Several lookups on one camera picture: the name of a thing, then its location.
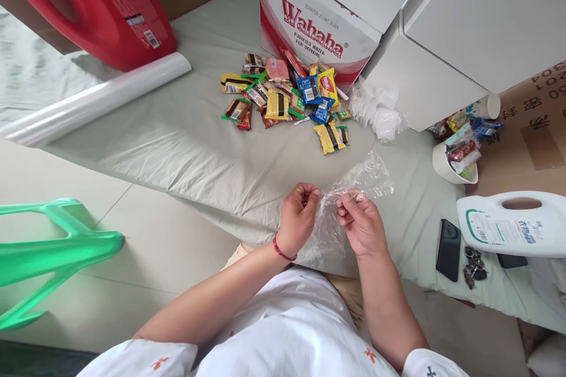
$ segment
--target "wahaha logo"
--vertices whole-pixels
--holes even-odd
[[[297,12],[295,13],[295,5],[293,3],[289,3],[287,0],[283,0],[283,20],[286,23],[288,23],[293,28],[297,28],[307,37],[316,41],[326,50],[330,51],[333,55],[342,57],[344,47],[342,47],[342,45],[336,43],[332,39],[331,33],[328,32],[326,33],[326,35],[324,35],[322,31],[318,31],[312,24],[311,19],[309,19],[307,22],[303,18],[300,18],[299,15],[301,14],[301,12],[302,10],[297,8]]]
[[[334,87],[330,82],[330,78],[328,78],[326,75],[320,79],[320,84],[324,87],[326,91],[334,92]]]

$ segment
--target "keys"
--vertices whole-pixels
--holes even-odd
[[[473,247],[466,246],[464,254],[468,258],[468,264],[463,270],[464,279],[470,290],[472,290],[476,286],[476,281],[482,281],[488,277],[488,272],[485,270],[481,252]]]

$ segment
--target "bottle label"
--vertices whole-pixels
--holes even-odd
[[[472,237],[480,243],[497,246],[537,244],[544,239],[542,221],[498,219],[476,209],[466,211]]]
[[[112,3],[146,48],[158,48],[167,39],[167,30],[151,0],[112,0]]]

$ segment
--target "hand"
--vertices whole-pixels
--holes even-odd
[[[288,257],[295,257],[314,228],[314,214],[320,190],[314,184],[299,183],[283,201],[277,245]]]
[[[336,202],[336,220],[346,230],[358,258],[389,253],[381,215],[365,194],[351,190]]]

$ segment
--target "white shirt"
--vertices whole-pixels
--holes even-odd
[[[214,338],[191,372],[197,346],[128,340],[93,360],[79,377],[383,376],[398,374],[356,332],[326,278],[294,267],[271,279]],[[454,362],[414,350],[406,377],[467,377]]]

